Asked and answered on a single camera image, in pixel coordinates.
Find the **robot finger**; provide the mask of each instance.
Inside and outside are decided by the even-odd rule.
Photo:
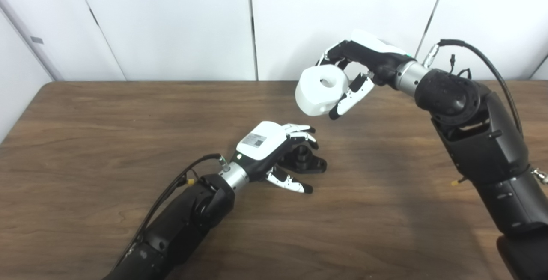
[[[316,130],[309,125],[285,124],[282,127],[286,131],[286,134],[290,134],[291,132],[297,132],[297,131],[310,132],[311,134],[316,132]]]
[[[316,139],[307,132],[292,132],[288,135],[293,142],[293,145],[308,142],[310,147],[313,149],[319,149],[318,141],[316,141]]]
[[[279,167],[273,167],[272,171],[268,173],[266,180],[278,187],[299,192],[300,194],[311,194],[313,192],[312,186],[304,184],[296,178],[291,177],[291,175]]]

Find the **metal cylinder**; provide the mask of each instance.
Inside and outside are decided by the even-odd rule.
[[[398,91],[406,93],[411,97],[414,97],[417,85],[419,85],[419,82],[429,71],[429,68],[425,68],[417,61],[411,61],[405,65],[398,67],[398,75],[396,77],[396,89],[398,89]]]
[[[249,177],[238,163],[231,162],[228,168],[227,171],[219,172],[219,175],[232,187],[234,192],[238,192],[249,182]]]

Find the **label sticker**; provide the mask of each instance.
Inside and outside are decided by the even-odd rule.
[[[256,148],[259,148],[261,146],[261,144],[266,140],[266,137],[262,136],[262,135],[258,135],[258,134],[249,134],[247,135],[242,141],[241,143],[244,143],[246,145],[249,145],[249,146],[253,146],[253,147],[256,147]]]

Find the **white cylindrical object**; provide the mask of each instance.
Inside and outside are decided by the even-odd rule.
[[[308,116],[327,114],[348,90],[348,77],[335,65],[305,69],[295,90],[301,111]]]

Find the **black cable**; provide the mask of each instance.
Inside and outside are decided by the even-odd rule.
[[[515,122],[515,127],[517,128],[518,132],[523,137],[523,130],[521,128],[521,120],[519,120],[519,115],[518,115],[518,112],[517,112],[517,108],[515,107],[515,103],[514,103],[514,100],[512,98],[512,95],[510,94],[508,86],[506,85],[503,77],[500,75],[499,71],[497,71],[497,68],[495,68],[493,63],[491,63],[491,61],[489,61],[487,56],[485,56],[480,50],[478,50],[476,47],[472,46],[471,44],[467,44],[466,42],[464,42],[462,40],[458,40],[458,39],[442,39],[442,40],[440,40],[440,42],[438,42],[438,46],[440,46],[440,47],[442,47],[442,46],[461,46],[461,47],[465,47],[468,50],[471,50],[472,52],[474,52],[479,58],[481,58],[481,60],[485,63],[485,65],[487,65],[487,67],[493,73],[493,75],[495,75],[495,78],[497,79],[497,81],[499,81],[499,84],[503,89],[504,96],[506,97],[506,100],[508,101],[508,105],[510,106],[510,110],[512,112],[514,122]]]
[[[461,76],[463,73],[465,73],[465,72],[468,72],[468,77],[467,77],[467,78],[468,78],[469,80],[472,80],[472,73],[470,72],[470,68],[466,68],[466,69],[461,70],[461,71],[457,74],[457,76],[460,77],[460,76]]]
[[[197,165],[198,163],[202,162],[202,161],[206,161],[208,159],[219,159],[221,158],[221,154],[209,154],[209,155],[205,155],[203,157],[201,157],[200,159],[197,159],[196,161],[194,161],[193,163],[191,163],[188,167],[186,167],[182,172],[180,172],[179,175],[177,175],[176,178],[174,178],[174,180],[170,183],[170,185],[162,192],[162,194],[160,194],[160,196],[156,199],[156,202],[154,202],[154,204],[152,205],[152,207],[150,208],[149,212],[146,214],[145,216],[145,219],[143,219],[143,221],[141,222],[141,225],[139,225],[139,228],[137,229],[137,231],[135,232],[135,235],[133,235],[131,241],[129,241],[129,244],[127,245],[127,247],[125,247],[125,250],[122,252],[122,255],[118,258],[118,260],[116,261],[116,264],[114,265],[114,267],[112,268],[112,270],[114,270],[114,268],[117,268],[118,265],[120,265],[120,263],[124,260],[125,256],[127,255],[127,253],[129,252],[129,249],[131,249],[131,247],[133,246],[134,243],[137,242],[137,240],[139,239],[139,237],[141,237],[143,231],[145,231],[146,227],[149,225],[149,222],[150,220],[152,219],[152,216],[154,215],[154,213],[156,212],[156,210],[158,210],[158,208],[160,207],[160,205],[162,205],[162,203],[170,196],[170,194],[173,193],[173,191],[179,187],[179,186],[182,186],[184,184],[186,184],[186,173],[188,171],[192,171],[194,173],[194,176],[196,176],[196,178],[198,177],[198,174],[196,173],[196,171],[194,171],[192,168]]]

